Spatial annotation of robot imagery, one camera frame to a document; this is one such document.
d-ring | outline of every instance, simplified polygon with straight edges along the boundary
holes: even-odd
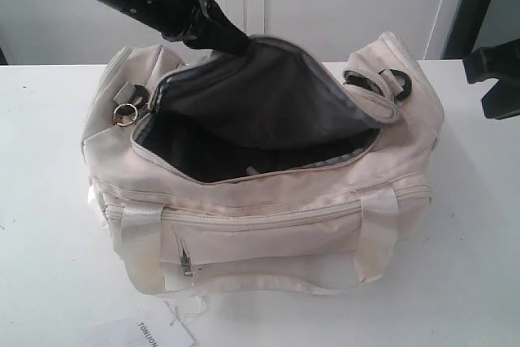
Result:
[[[123,118],[129,117],[130,115],[123,115],[119,112],[127,107],[132,109],[133,114],[132,120],[130,122],[125,123],[123,122]],[[114,116],[112,117],[112,122],[114,123],[114,125],[118,125],[121,128],[125,128],[127,126],[134,125],[134,123],[137,122],[137,118],[139,118],[139,109],[137,109],[137,107],[131,103],[124,103],[123,105],[119,105],[115,108]]]

white wall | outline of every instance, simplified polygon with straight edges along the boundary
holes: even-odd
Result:
[[[520,0],[491,0],[475,48],[495,46],[518,38]]]
[[[217,0],[248,33],[345,60],[382,31],[403,36],[418,58],[439,58],[458,0]],[[93,0],[0,0],[0,43],[11,63],[104,63],[121,46],[161,42],[158,33]],[[194,54],[181,44],[176,48]]]

white table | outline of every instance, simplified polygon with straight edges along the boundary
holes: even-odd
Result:
[[[422,64],[447,121],[436,200],[385,277],[339,297],[211,297],[202,346],[520,343],[520,118],[486,120],[462,64]],[[339,69],[341,64],[331,64]],[[137,293],[86,206],[79,139],[101,66],[0,68],[0,345],[73,345],[94,324],[163,305]]]

tag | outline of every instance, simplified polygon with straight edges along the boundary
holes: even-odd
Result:
[[[191,347],[193,338],[168,309],[96,326],[83,338],[84,347]]]

bag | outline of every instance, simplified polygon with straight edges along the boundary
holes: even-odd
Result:
[[[431,203],[424,172],[444,112],[399,39],[351,54],[343,75],[252,40],[245,56],[193,66],[162,46],[125,48],[102,76],[83,154],[143,293],[337,293],[320,280],[328,259],[347,268],[353,251],[359,281],[377,280]],[[166,287],[162,262],[183,288]]]

